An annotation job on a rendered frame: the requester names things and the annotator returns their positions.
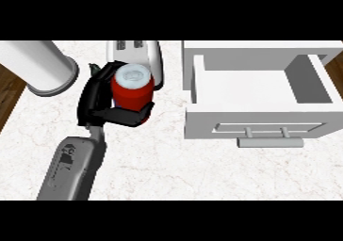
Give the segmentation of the white cabinet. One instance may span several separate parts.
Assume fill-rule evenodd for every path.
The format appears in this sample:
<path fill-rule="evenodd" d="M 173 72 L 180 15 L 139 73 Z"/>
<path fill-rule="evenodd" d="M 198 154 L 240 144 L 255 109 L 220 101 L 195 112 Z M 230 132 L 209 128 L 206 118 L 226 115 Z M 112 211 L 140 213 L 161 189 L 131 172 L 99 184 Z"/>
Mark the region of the white cabinet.
<path fill-rule="evenodd" d="M 183 90 L 190 90 L 195 56 L 208 71 L 282 71 L 298 55 L 319 56 L 326 65 L 341 52 L 341 40 L 183 40 Z"/>

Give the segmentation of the white paper towel roll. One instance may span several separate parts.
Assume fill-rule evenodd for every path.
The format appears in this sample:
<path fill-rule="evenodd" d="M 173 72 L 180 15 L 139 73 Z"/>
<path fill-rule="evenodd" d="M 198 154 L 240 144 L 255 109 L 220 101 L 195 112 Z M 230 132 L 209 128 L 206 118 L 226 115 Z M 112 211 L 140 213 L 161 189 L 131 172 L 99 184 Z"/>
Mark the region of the white paper towel roll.
<path fill-rule="evenodd" d="M 0 64 L 40 97 L 60 94 L 78 77 L 78 65 L 50 40 L 0 40 Z"/>

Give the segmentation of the red can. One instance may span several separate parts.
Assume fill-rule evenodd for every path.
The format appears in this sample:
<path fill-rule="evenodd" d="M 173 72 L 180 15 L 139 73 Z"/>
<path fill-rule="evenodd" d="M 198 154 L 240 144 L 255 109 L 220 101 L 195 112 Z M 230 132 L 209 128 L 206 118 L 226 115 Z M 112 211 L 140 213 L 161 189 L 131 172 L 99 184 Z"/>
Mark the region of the red can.
<path fill-rule="evenodd" d="M 114 106 L 139 111 L 153 98 L 153 76 L 144 66 L 125 64 L 111 79 Z"/>

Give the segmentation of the white drawer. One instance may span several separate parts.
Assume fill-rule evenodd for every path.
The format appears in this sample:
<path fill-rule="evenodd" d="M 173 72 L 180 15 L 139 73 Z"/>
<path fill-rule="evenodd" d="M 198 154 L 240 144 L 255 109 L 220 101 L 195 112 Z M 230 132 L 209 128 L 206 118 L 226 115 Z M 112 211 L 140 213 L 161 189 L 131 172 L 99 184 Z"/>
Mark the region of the white drawer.
<path fill-rule="evenodd" d="M 316 55 L 280 71 L 209 71 L 193 57 L 183 137 L 236 140 L 240 148 L 301 148 L 343 129 L 343 99 Z"/>

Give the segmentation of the white toaster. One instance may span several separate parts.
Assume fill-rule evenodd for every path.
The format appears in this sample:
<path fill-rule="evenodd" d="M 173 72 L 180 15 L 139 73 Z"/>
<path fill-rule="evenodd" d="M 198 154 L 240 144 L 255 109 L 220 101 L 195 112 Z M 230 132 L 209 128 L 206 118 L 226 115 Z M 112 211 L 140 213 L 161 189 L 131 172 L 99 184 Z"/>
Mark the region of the white toaster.
<path fill-rule="evenodd" d="M 162 58 L 156 40 L 109 40 L 106 42 L 106 61 L 121 61 L 144 66 L 155 79 L 155 90 L 162 88 Z"/>

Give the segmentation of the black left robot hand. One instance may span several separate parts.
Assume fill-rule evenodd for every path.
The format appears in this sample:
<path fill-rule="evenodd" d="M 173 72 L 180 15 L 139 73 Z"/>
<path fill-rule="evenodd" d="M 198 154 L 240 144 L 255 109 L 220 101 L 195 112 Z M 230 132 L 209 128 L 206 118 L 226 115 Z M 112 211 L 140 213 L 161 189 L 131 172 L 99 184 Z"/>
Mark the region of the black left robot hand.
<path fill-rule="evenodd" d="M 102 127 L 106 122 L 137 127 L 150 116 L 153 101 L 150 101 L 139 111 L 114 106 L 111 93 L 111 79 L 119 67 L 125 63 L 114 60 L 103 67 L 90 64 L 90 78 L 85 82 L 84 90 L 77 107 L 77 119 L 80 126 Z"/>

